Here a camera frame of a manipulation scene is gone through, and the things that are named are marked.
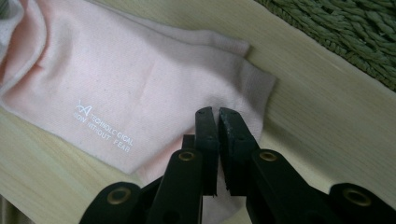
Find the wood grain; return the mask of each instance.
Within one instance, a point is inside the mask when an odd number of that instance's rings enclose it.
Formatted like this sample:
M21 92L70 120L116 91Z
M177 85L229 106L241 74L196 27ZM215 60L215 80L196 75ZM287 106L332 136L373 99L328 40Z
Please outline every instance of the wood grain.
M261 146L283 153L318 189L351 182L396 207L394 92L251 0L100 2L248 41L247 59L278 78ZM0 194L36 223L78 223L104 186L138 181L4 109L0 133ZM227 223L241 220L246 213Z

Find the brass rivet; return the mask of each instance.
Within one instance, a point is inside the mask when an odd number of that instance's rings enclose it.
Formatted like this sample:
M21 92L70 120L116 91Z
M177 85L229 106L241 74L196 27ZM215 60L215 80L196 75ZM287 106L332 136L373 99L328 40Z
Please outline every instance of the brass rivet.
M343 195L350 202L362 207L370 206L372 203L371 199L367 195L356 189L344 189Z
M125 187L113 189L107 195L107 202L110 204L125 203L131 197L131 191Z
M178 158L183 161L192 161L195 155L192 152L182 152L178 154Z
M277 156L272 152L262 152L262 153L260 153L260 158L262 158L265 161L276 161L277 160Z

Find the pink cloth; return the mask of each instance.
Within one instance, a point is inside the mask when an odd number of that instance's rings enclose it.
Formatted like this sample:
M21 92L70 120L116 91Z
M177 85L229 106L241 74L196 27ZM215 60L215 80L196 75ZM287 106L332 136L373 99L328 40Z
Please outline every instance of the pink cloth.
M154 180L205 106L239 111L260 137L275 79L243 58L245 41L78 0L9 3L1 106L99 160Z

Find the woven mat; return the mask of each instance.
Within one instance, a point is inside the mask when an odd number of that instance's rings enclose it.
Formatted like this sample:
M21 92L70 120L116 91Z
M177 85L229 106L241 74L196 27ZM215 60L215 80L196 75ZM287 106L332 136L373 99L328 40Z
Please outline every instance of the woven mat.
M255 1L396 91L396 1Z

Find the black clamp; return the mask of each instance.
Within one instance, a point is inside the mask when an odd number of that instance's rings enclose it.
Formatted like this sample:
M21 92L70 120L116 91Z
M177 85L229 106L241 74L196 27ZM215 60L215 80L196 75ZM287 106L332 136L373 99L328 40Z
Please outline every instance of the black clamp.
M227 108L195 114L195 135L184 135L165 174L144 188L115 183L103 189L81 224L201 223L203 195L216 195L219 156L228 191L247 197L252 223L396 223L395 210L352 184L329 195L310 187L278 152L260 149L241 115Z

